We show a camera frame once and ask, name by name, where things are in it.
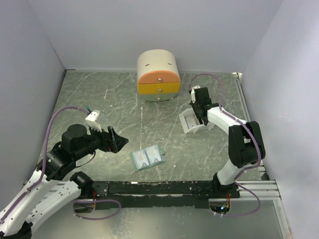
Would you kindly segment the patterned card pocket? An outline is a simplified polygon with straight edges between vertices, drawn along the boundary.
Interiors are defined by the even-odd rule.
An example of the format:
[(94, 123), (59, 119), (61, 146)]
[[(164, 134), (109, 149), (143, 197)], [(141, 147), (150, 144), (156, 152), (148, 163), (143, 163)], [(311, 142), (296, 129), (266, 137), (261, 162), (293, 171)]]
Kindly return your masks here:
[(142, 170), (150, 165), (148, 157), (143, 149), (133, 152), (132, 156), (137, 170)]
[(150, 164), (156, 164), (162, 162), (162, 157), (157, 145), (153, 145), (146, 148), (146, 154), (150, 161)]

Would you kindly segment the mint green card holder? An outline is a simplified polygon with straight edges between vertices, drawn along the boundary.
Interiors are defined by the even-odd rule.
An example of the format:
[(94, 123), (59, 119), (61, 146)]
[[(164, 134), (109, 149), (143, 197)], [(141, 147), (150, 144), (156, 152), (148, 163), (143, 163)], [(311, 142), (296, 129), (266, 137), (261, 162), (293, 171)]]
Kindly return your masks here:
[[(160, 151), (160, 154), (161, 154), (161, 157), (162, 157), (162, 162), (156, 163), (156, 164), (150, 164), (149, 166), (143, 168), (142, 170), (145, 170), (145, 169), (148, 169), (148, 168), (152, 168), (152, 167), (154, 167), (154, 166), (157, 166), (157, 165), (160, 165), (160, 164), (163, 164), (163, 163), (166, 162), (164, 150), (162, 149), (162, 147), (161, 147), (159, 144), (156, 144), (156, 145), (157, 145), (158, 148), (159, 148), (159, 151)], [(130, 158), (131, 158), (131, 161), (132, 161), (132, 163), (133, 163), (134, 171), (135, 171), (135, 172), (142, 171), (142, 170), (137, 170), (137, 169), (136, 169), (136, 166), (135, 166), (135, 163), (134, 163), (134, 160), (133, 160), (132, 153), (133, 153), (133, 152), (130, 153)]]

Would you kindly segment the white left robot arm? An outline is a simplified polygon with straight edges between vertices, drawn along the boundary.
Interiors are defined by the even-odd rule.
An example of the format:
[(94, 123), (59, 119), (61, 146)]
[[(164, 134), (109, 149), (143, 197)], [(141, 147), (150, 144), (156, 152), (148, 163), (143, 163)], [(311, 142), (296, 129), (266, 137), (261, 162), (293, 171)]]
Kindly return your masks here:
[(68, 202), (86, 199), (93, 193), (93, 180), (84, 172), (74, 173), (62, 188), (45, 198), (65, 176), (76, 168), (76, 162), (96, 150), (118, 153), (129, 140), (110, 126), (96, 131), (73, 124), (62, 134), (61, 141), (43, 157), (31, 178), (12, 202), (0, 213), (2, 239), (29, 239), (40, 222), (45, 221)]

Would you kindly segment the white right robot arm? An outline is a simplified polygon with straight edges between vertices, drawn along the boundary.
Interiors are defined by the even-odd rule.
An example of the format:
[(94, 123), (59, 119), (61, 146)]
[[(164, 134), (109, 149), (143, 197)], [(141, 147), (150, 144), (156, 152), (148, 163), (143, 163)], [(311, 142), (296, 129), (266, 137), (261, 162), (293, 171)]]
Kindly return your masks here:
[(189, 90), (190, 105), (200, 123), (209, 123), (222, 129), (228, 135), (228, 157), (224, 167), (212, 179), (212, 186), (197, 189), (199, 194), (213, 194), (224, 197), (238, 189), (237, 178), (246, 170), (256, 168), (265, 158), (266, 151), (260, 126), (256, 121), (241, 120), (213, 103), (206, 87), (195, 86)]

